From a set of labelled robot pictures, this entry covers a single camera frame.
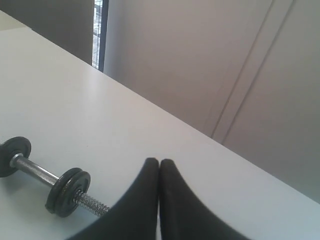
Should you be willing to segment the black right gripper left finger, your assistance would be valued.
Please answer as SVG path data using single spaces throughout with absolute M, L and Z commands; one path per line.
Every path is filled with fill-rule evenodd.
M 158 219 L 159 161 L 145 160 L 118 202 L 71 240 L 155 240 Z

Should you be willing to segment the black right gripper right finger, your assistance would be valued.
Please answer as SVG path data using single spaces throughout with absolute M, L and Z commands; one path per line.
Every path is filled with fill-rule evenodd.
M 175 162 L 159 167 L 159 219 L 163 240 L 247 240 L 195 195 Z

